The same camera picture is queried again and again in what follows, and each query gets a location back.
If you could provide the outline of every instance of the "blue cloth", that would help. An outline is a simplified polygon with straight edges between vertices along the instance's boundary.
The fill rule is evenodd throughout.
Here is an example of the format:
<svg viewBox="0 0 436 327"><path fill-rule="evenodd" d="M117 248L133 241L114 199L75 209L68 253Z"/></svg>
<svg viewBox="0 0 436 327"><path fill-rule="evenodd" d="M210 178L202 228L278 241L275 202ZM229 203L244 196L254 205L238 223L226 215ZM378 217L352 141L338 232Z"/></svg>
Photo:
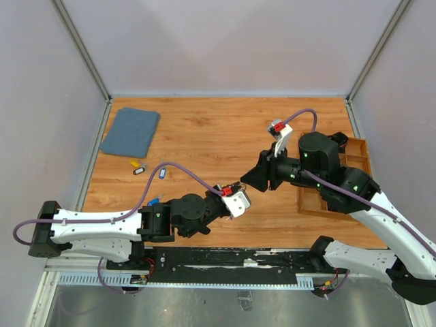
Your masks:
<svg viewBox="0 0 436 327"><path fill-rule="evenodd" d="M121 109L100 144L100 150L109 155L145 158L160 118L155 111Z"/></svg>

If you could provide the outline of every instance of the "yellow object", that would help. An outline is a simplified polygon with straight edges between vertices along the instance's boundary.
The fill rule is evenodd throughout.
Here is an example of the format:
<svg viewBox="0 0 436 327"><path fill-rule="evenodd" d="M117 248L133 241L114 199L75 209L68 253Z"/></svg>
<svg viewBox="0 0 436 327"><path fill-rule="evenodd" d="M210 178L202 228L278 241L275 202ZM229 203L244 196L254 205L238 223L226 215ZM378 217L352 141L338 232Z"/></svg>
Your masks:
<svg viewBox="0 0 436 327"><path fill-rule="evenodd" d="M134 160L132 160L132 161L130 162L130 164L131 164L133 167L135 167L135 168L139 168L139 167L141 166L137 161L134 161Z"/></svg>

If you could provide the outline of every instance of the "white object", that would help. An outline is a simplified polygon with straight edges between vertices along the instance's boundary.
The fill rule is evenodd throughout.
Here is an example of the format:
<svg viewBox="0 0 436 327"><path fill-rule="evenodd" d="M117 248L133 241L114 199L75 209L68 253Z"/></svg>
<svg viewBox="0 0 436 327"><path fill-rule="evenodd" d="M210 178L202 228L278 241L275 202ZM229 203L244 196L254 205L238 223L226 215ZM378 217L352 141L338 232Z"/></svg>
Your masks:
<svg viewBox="0 0 436 327"><path fill-rule="evenodd" d="M396 256L389 250L369 251L335 240L327 246L324 259L332 267L346 268L391 283L386 269L392 268Z"/></svg>
<svg viewBox="0 0 436 327"><path fill-rule="evenodd" d="M250 199L242 190L237 191L231 196L223 196L221 199L233 218L241 216L251 206Z"/></svg>
<svg viewBox="0 0 436 327"><path fill-rule="evenodd" d="M376 193L371 202L394 213L399 218L398 221L401 220L406 223L427 244L435 249L433 242L398 212L383 192ZM398 221L395 222L391 217L375 208L369 211L358 211L350 215L369 227L386 243L390 250L370 251L359 249L335 240L327 246L324 254L324 259L329 265L335 268L346 268L355 273L362 273L386 283L391 283L389 276L386 274L386 269L392 268L396 258L398 258L415 278L436 279L435 258Z"/></svg>
<svg viewBox="0 0 436 327"><path fill-rule="evenodd" d="M395 209L385 193L376 193L371 202L394 213L403 223L406 223L418 233L427 244L436 249L433 242ZM352 213L351 216L369 227L380 237L415 278L436 279L436 261L434 257L401 224L394 222L392 218L374 208L369 211L362 210Z"/></svg>
<svg viewBox="0 0 436 327"><path fill-rule="evenodd" d="M275 121L273 121L267 128L266 130L274 137L274 139L276 140L276 144L274 147L274 157L277 158L277 156L282 153L283 150L286 149L287 147L287 143L289 142L291 136L292 136L292 128L288 125L285 124L285 127L280 130L277 134L272 134L270 132L270 129L273 128L274 126L282 123L281 119L276 119Z"/></svg>
<svg viewBox="0 0 436 327"><path fill-rule="evenodd" d="M52 224L54 233L51 240L56 244L71 243L72 248L63 253L81 253L103 257L113 262L126 262L131 254L131 242L140 242L142 216L134 213L132 216L114 221L126 212L116 213L79 213L61 209L54 219L62 219L66 224ZM109 219L108 223L68 223L68 220Z"/></svg>

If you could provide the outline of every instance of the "metal floor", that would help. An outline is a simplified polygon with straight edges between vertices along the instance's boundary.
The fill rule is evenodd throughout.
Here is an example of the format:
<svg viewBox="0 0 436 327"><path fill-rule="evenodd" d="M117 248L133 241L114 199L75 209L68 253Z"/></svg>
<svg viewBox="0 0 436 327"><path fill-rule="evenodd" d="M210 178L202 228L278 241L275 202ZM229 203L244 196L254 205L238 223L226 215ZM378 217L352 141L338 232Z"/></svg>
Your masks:
<svg viewBox="0 0 436 327"><path fill-rule="evenodd" d="M253 290L251 297L250 309L237 290L149 288L124 296L59 286L46 326L411 326L404 300L375 279L349 279L328 301L308 291Z"/></svg>

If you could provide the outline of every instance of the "cable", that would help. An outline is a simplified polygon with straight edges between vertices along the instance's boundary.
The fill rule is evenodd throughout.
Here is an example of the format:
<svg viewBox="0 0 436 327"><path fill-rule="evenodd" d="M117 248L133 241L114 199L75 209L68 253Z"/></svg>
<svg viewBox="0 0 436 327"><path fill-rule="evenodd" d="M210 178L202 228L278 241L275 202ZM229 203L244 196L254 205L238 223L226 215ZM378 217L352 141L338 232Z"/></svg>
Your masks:
<svg viewBox="0 0 436 327"><path fill-rule="evenodd" d="M320 177L312 174L310 171L308 170L304 170L307 175L309 177L311 177L312 179L314 179L315 181L317 181L318 183L327 186L330 189L333 189L334 191L338 191L339 193L345 194L346 196L349 196L367 206L370 206L371 208L375 208L378 211L381 211L382 213L384 213L385 215L389 216L390 218L392 218L394 221L396 221L397 223L399 223L404 229L406 229L434 258L436 258L436 251L429 245L427 244L427 242L425 240L423 240L421 238L421 236L415 232L415 230L413 228L411 228L409 225L407 225L404 221L402 220L398 220L398 217L394 214L391 213L388 209L383 208L382 206L379 206L376 203L372 203L360 196L358 196L357 194L354 194L353 192L350 192L346 189L343 189L342 187L333 185L332 183L329 183L328 181L325 181L324 179L321 179Z"/></svg>
<svg viewBox="0 0 436 327"><path fill-rule="evenodd" d="M343 277L341 283L333 291L331 291L329 294L326 295L327 299L331 298L335 293L337 293L344 286L345 282L348 279L348 275L349 275L349 270L347 270L347 272L345 273L345 276Z"/></svg>
<svg viewBox="0 0 436 327"><path fill-rule="evenodd" d="M143 287L140 287L139 290L136 291L123 291L123 290L117 290L113 287L110 287L108 284L106 284L103 280L102 277L102 262L103 262L104 258L101 258L100 261L98 262L98 266L97 266L97 276L98 276L98 280L101 283L101 285L106 288L107 290L111 291L112 293L116 293L116 294L136 294L142 291Z"/></svg>
<svg viewBox="0 0 436 327"><path fill-rule="evenodd" d="M318 115L316 113L316 111L314 111L314 109L312 108L305 108L305 109L301 109L297 112L295 112L291 117L289 117L288 119L284 120L284 124L286 125L287 123L289 123L292 119L294 119L297 116L300 116L301 114L305 113L305 112L311 112L313 115L313 124L312 124L312 131L316 130L316 124L318 122Z"/></svg>
<svg viewBox="0 0 436 327"><path fill-rule="evenodd" d="M338 276L339 276L339 269L336 268L336 275L334 276L334 279L326 281L323 284L316 284L315 287L318 287L318 288L326 287L326 286L332 285L334 281L336 281L336 285L337 285Z"/></svg>
<svg viewBox="0 0 436 327"><path fill-rule="evenodd" d="M150 185L151 185L151 182L153 181L153 178L155 177L155 175L157 174L159 169L163 166L174 166L174 167L182 170L183 172L186 172L188 175L190 175L190 177L195 179L197 182L199 182L201 185L203 185L205 188L207 188L212 193L217 194L218 196L220 196L222 194L221 191L214 189L209 184L207 184L205 181L203 181L200 177L198 177L192 171L188 170L187 168L183 167L182 165L179 165L178 163L175 163L172 161L166 161L166 162L163 162L163 163L157 165L157 167L151 172L149 181L147 182L146 187L144 189L144 193L142 194L137 205L133 209L131 209L128 213L126 213L125 215L114 218L113 221L116 222L116 221L126 219L138 211L138 209L141 207L142 203L144 202L147 193L149 192ZM12 231L12 236L14 237L14 240L16 240L20 244L31 245L30 242L27 242L18 236L18 230L21 227L23 227L25 225L32 224L32 223L63 223L63 222L64 222L64 220L60 220L60 219L31 219L31 220L22 221L17 226L15 226L14 230ZM112 221L110 219L85 219L85 220L66 219L65 222L66 223L112 223Z"/></svg>
<svg viewBox="0 0 436 327"><path fill-rule="evenodd" d="M150 270L149 270L149 281L151 275L155 272L155 261L151 258L145 258L145 262L148 262L150 264Z"/></svg>

